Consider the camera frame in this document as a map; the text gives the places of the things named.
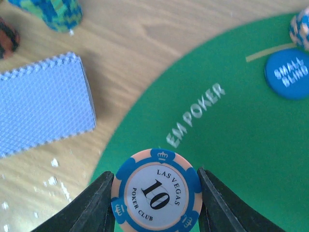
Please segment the blue small blind button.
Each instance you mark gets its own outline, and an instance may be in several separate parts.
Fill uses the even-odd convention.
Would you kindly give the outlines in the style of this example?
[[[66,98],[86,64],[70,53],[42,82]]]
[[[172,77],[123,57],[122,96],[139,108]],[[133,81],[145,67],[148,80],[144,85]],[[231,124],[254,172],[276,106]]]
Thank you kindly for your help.
[[[284,49],[269,56],[265,79],[278,95],[289,100],[309,96],[309,54],[297,48]]]

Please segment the ten chips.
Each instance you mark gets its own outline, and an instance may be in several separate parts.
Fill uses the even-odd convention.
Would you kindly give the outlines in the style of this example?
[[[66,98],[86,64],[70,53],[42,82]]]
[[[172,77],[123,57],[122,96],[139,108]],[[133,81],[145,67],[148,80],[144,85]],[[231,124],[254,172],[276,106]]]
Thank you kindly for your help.
[[[304,50],[309,50],[309,8],[294,15],[289,26],[291,40]]]
[[[115,174],[111,207],[124,232],[189,232],[202,208],[201,183],[179,154],[146,149],[127,159]]]

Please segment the green fifty chip stack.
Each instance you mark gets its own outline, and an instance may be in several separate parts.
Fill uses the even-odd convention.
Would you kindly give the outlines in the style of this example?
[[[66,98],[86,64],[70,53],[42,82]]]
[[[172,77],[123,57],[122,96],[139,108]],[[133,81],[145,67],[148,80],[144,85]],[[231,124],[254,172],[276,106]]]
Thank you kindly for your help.
[[[10,0],[11,5],[32,14],[50,29],[66,33],[80,25],[83,12],[77,0]]]

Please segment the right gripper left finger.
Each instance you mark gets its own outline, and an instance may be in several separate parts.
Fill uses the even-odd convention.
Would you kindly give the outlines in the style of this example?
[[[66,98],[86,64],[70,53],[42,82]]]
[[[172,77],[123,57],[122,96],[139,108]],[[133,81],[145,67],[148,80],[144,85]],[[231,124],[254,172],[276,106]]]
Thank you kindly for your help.
[[[111,188],[114,175],[103,172],[71,203],[34,232],[113,232]]]

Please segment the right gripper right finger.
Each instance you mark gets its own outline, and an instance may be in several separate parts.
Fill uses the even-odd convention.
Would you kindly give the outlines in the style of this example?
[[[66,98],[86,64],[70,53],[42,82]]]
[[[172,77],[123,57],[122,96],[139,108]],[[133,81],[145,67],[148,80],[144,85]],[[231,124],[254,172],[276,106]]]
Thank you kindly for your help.
[[[282,228],[255,211],[212,172],[197,171],[202,187],[201,232],[282,232]]]

